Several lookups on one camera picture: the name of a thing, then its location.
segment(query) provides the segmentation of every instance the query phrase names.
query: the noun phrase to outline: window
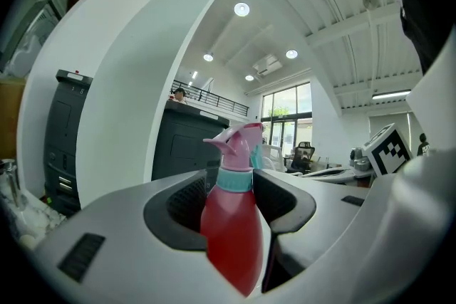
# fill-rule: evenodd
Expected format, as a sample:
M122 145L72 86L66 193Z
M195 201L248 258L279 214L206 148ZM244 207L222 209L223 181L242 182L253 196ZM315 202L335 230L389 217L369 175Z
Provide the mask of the window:
M298 120L296 145L299 145L300 142L310 142L312 145L312 118Z
M312 141L312 97L309 83L263 97L263 140L291 154L300 142Z
M277 115L296 114L296 89L288 89L280 93L273 94L274 96L274 113Z
M298 92L298 113L312 111L312 93L311 84L300 85L297 88Z

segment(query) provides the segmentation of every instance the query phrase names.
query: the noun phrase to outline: fluorescent light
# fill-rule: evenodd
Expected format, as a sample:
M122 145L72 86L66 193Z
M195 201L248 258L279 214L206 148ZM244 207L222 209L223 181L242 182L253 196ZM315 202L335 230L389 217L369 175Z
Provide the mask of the fluorescent light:
M245 3L238 3L234 6L234 12L238 16L247 16L250 13L250 8Z
M287 58L296 58L298 57L298 51L297 50L289 50L286 52L286 57Z
M410 94L410 90L395 91L394 93L383 93L377 94L372 97L373 100L385 99L385 98L396 98L398 96L405 96Z

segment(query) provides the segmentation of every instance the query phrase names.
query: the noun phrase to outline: recessed downlight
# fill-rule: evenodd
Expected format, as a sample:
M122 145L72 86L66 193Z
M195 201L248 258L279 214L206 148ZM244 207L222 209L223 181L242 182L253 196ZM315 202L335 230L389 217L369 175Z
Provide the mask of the recessed downlight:
M296 57L298 57L298 51L297 50L289 50L289 51L286 52L286 57L287 58L291 58L291 59L296 58Z
M247 16L250 13L250 8L245 3L238 3L234 6L234 12L238 16Z

